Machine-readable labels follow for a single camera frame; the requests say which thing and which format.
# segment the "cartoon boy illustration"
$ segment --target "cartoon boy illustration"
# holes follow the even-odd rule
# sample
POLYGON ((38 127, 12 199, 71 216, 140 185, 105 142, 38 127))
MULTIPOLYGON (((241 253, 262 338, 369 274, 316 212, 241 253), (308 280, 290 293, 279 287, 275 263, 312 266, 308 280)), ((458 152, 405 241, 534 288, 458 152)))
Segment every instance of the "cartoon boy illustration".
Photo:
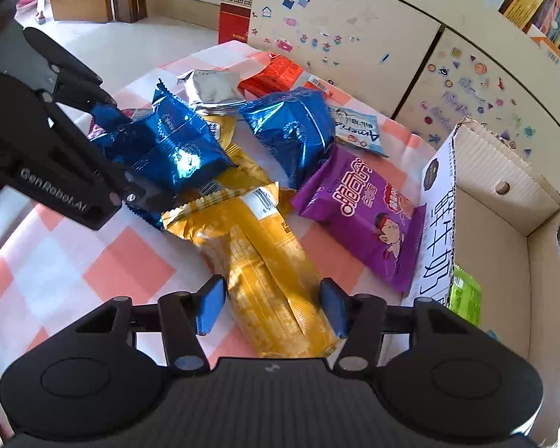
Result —
POLYGON ((398 259, 400 243, 403 239, 400 226, 390 219, 385 212, 380 212, 376 216, 376 228, 379 232, 378 238, 380 241, 389 245, 389 248, 384 252, 384 257, 388 257, 392 253, 394 259, 398 259))

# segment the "green package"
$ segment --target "green package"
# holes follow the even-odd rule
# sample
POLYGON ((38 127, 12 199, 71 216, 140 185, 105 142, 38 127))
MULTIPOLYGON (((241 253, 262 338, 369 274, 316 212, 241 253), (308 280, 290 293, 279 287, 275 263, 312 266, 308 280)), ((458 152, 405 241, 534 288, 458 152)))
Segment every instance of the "green package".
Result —
POLYGON ((454 283, 447 302, 448 309, 478 327, 481 320, 481 286, 464 269, 454 265, 454 283))

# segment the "barcode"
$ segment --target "barcode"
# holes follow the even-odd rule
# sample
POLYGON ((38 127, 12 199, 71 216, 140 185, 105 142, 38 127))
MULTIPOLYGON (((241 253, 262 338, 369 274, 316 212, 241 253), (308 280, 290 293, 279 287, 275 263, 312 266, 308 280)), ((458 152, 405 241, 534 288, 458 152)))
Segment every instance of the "barcode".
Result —
POLYGON ((309 76, 309 82, 311 82, 316 88, 321 89, 323 92, 329 92, 328 86, 326 86, 320 79, 315 76, 309 76))
POLYGON ((548 50, 548 57, 550 57, 554 61, 554 64, 558 64, 560 62, 560 57, 558 57, 551 50, 548 50))
POLYGON ((253 190, 253 193, 266 209, 273 209, 275 207, 274 203, 270 200, 270 197, 268 197, 267 193, 265 193, 263 190, 255 189, 253 190))

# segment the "red snack package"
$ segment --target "red snack package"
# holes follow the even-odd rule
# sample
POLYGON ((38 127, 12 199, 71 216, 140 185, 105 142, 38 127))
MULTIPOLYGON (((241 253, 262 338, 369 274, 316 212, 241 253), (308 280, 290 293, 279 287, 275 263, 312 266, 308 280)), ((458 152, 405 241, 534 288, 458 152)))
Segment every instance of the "red snack package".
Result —
POLYGON ((287 92, 303 73, 303 67, 284 55, 270 54, 272 61, 259 74, 239 83, 239 88, 260 98, 270 92, 287 92))

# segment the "red box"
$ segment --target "red box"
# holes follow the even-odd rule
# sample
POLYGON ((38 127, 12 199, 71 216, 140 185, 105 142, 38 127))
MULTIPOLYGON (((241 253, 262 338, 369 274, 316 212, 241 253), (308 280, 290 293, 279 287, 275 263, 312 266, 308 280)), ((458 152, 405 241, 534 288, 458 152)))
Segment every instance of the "red box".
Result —
POLYGON ((239 40, 246 43, 253 0, 220 0, 218 43, 239 40))

